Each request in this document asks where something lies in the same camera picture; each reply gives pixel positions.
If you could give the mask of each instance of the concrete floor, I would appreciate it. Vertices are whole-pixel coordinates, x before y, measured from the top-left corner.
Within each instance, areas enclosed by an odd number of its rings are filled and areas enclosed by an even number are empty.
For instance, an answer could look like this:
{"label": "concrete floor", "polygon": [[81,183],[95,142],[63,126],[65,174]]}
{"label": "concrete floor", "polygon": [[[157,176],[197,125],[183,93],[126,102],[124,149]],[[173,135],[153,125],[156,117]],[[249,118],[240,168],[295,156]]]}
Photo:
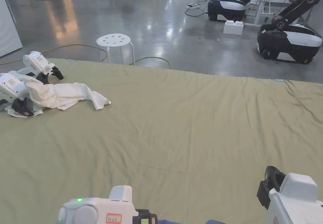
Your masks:
{"label": "concrete floor", "polygon": [[[323,82],[322,50],[309,65],[264,60],[256,50],[258,27],[245,26],[242,36],[223,34],[223,22],[211,22],[207,15],[184,14],[185,6],[195,1],[9,0],[24,47],[1,57],[0,64],[21,59],[32,50],[42,52],[67,44],[95,46],[102,35],[123,33],[131,38],[136,59],[162,57],[175,70]],[[130,63],[130,50],[123,51],[124,60]],[[98,61],[96,49],[81,46],[56,49],[44,55]],[[119,50],[111,50],[111,60],[121,63]],[[168,68],[167,63],[158,59],[142,60],[138,65]],[[22,61],[5,64],[0,66],[0,72],[22,67]]]}

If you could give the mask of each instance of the blue light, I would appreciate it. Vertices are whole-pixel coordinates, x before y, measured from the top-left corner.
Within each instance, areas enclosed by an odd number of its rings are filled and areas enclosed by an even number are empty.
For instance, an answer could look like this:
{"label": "blue light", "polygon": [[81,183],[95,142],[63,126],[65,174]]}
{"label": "blue light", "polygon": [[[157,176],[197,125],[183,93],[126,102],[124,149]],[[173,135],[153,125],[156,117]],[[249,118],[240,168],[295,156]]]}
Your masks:
{"label": "blue light", "polygon": [[9,75],[8,75],[8,76],[5,76],[5,77],[2,79],[2,81],[6,80],[8,77],[9,77]]}

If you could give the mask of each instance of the white box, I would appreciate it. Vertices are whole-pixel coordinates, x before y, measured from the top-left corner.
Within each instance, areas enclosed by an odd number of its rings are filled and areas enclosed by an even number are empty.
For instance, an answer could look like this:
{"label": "white box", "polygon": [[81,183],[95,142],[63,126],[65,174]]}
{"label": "white box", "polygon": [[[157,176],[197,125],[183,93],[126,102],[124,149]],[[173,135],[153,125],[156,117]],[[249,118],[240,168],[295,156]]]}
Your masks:
{"label": "white box", "polygon": [[226,21],[223,33],[232,35],[241,35],[243,30],[243,22],[241,21]]}

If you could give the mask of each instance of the green cloth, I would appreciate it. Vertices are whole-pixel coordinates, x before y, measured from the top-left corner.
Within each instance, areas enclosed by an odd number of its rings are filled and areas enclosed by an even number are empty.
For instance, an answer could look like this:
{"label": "green cloth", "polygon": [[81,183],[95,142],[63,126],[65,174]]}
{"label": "green cloth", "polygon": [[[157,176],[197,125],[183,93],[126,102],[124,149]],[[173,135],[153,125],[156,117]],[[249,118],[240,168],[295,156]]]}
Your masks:
{"label": "green cloth", "polygon": [[311,176],[323,199],[321,84],[49,61],[61,83],[112,103],[0,112],[1,223],[55,223],[69,199],[131,185],[135,208],[159,219],[265,224],[256,193],[268,165]]}

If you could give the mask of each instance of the stool leg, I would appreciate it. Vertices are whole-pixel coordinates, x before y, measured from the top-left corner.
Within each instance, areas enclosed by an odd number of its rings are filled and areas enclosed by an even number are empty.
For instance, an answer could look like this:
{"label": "stool leg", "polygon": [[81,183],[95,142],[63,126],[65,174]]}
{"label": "stool leg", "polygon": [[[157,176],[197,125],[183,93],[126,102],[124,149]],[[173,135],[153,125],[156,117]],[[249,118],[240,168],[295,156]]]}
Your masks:
{"label": "stool leg", "polygon": [[98,57],[99,57],[99,62],[101,62],[101,59],[100,59],[100,50],[99,50],[99,48],[98,48],[97,44],[96,44],[96,47],[97,47],[97,55],[98,55]]}
{"label": "stool leg", "polygon": [[121,47],[120,47],[120,54],[121,54],[121,62],[122,62],[122,64],[123,64],[122,49],[121,49]]}
{"label": "stool leg", "polygon": [[129,42],[129,44],[131,45],[131,50],[132,50],[132,60],[133,60],[133,65],[136,65],[136,61],[135,61],[135,50],[133,48],[133,44],[131,42]]}
{"label": "stool leg", "polygon": [[108,63],[111,63],[111,59],[110,59],[110,48],[107,48],[107,54],[108,54]]}

